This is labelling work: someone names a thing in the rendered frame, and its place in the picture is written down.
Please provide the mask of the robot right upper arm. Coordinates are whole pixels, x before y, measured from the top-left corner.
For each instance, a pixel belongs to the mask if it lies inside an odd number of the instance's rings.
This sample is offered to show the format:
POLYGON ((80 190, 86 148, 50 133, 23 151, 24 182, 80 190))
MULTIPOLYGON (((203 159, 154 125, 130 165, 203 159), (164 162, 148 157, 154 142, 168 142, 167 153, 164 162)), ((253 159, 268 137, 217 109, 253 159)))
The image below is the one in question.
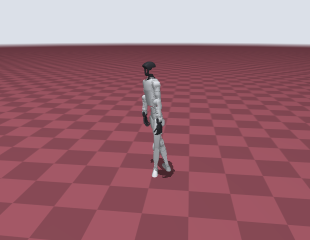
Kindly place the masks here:
MULTIPOLYGON (((143 82, 142 82, 143 86, 144 86, 144 81, 145 81, 145 80, 143 80, 143 82)), ((143 92, 145 92, 144 89, 143 89, 143 92)), ((145 94, 142 96, 142 99, 146 102, 145 94)))

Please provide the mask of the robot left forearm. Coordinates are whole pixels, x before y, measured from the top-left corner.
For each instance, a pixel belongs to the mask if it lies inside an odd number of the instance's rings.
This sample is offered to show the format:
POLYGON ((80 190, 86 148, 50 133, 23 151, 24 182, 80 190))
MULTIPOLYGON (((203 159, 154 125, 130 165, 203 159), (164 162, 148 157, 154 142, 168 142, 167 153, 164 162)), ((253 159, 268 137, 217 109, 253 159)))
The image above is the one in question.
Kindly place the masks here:
POLYGON ((156 120, 159 120, 159 123, 162 122, 162 102, 160 99, 157 100, 157 106, 155 107, 156 109, 156 120))

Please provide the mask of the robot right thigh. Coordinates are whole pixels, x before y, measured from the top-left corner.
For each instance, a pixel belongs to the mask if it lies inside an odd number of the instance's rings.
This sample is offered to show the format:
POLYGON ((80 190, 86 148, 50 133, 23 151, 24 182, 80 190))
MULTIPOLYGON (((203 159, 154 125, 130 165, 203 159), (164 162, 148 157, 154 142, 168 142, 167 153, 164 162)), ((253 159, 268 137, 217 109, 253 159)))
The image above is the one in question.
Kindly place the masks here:
MULTIPOLYGON (((150 126, 153 128, 154 120, 152 119, 152 116, 149 116, 150 126)), ((162 136, 160 138, 160 147, 163 146, 162 136)))

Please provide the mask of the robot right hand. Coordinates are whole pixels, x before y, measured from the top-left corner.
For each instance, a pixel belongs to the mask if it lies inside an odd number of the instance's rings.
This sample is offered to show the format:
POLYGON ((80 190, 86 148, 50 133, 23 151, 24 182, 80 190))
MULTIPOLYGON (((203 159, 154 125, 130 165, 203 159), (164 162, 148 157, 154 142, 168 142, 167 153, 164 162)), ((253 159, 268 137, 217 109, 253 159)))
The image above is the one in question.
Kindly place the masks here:
POLYGON ((142 112, 142 116, 143 116, 143 122, 144 122, 145 126, 148 127, 150 125, 150 123, 148 122, 147 114, 145 114, 144 111, 142 112))

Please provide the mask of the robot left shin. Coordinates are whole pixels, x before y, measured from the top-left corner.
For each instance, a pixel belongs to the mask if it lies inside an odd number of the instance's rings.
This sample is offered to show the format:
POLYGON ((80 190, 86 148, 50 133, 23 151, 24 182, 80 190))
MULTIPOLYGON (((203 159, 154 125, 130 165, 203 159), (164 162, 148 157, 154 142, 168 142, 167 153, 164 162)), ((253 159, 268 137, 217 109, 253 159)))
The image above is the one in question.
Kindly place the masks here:
POLYGON ((155 148, 155 150, 153 150, 154 170, 156 168, 156 171, 157 171, 157 167, 158 167, 159 157, 160 157, 160 147, 159 147, 159 149, 155 148))

